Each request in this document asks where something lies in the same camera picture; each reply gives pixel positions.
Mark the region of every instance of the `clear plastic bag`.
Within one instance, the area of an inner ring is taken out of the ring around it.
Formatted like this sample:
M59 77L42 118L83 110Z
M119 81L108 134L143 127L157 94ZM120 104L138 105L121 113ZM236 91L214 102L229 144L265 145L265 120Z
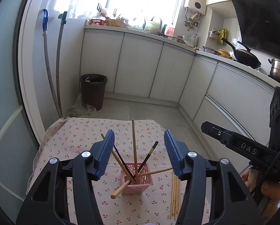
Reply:
M96 108L82 101L82 95L79 93L76 102L69 109L66 118L91 118Z

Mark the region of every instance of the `silver screw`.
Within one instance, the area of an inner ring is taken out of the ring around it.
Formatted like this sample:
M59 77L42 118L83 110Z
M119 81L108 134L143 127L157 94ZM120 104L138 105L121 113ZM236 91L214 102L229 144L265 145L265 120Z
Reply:
M51 158L51 159L49 160L49 163L50 163L50 164L55 164L57 161L58 161L58 159L55 158L55 157L53 157L53 158Z
M88 151L88 152L83 152L82 153L82 157L89 157L91 155L91 153Z
M226 158L222 158L220 161L221 161L221 163L223 163L225 165L230 163L230 161Z
M197 153L196 152L188 152L188 156L190 157L196 157Z

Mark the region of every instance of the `white countertop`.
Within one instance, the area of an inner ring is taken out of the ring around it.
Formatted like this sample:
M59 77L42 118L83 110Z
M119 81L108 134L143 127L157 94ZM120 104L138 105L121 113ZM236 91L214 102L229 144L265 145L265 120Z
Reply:
M242 71L245 71L246 73L251 74L252 76L258 78L259 80L265 82L266 84L268 84L269 86L275 88L276 86L280 87L280 83L276 82L275 80L273 80L272 78L268 77L267 75L251 68L248 67L246 65L240 64L236 61L227 59L227 58L223 58L221 56L217 56L217 55L213 55L207 52L202 52L202 51L197 51L193 48L190 48L188 46L185 46L181 43L166 39L162 36L157 36L157 35L153 35L153 34L149 34L143 31L139 31L139 30L132 30L132 29L126 29L126 28L118 28L118 27L112 27L112 26L101 26L101 25L87 25L87 23L85 23L85 29L96 29L96 30L108 30L108 31L118 31L118 32L123 32L123 33L128 33L128 34L134 34L134 35L139 35L139 36L144 36L147 38L151 38L151 39L155 39L155 40L159 40L168 44L172 44L174 46L178 46L182 49L185 49L187 51L196 53L197 55L201 55L201 56L205 56L208 58L212 58L218 61L221 61L223 63L229 64L231 66L234 66Z

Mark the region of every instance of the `kitchen floor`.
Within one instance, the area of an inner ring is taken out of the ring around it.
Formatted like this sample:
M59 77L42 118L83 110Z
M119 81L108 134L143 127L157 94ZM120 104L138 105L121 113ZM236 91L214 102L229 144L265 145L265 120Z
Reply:
M151 119L170 129L178 141L184 142L206 159L210 156L201 141L177 107L105 98L103 108L92 118L135 120Z

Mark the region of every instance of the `tablecloth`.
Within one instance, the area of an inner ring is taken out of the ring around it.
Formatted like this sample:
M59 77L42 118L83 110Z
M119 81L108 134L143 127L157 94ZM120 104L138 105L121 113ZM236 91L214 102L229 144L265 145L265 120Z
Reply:
M133 161L131 125L131 121L110 119L59 119L48 128L35 157L28 190L51 157L57 157L60 161L72 159L89 150L93 143L101 141L101 134L105 135L108 129L114 131L115 145L124 161ZM159 142L147 162L151 171L171 167L164 144L164 131L165 129L153 120L135 120L138 160L144 160L154 142ZM111 199L110 195L120 186L120 171L120 166L111 155L105 174L98 182L92 182L104 225L175 224L173 217L169 218L172 170L152 175L153 185L142 194L121 194L118 198ZM186 181L182 181L182 197L185 186ZM67 195L70 221L77 224L72 178L67 179ZM208 222L209 210L210 205L205 200L202 224Z

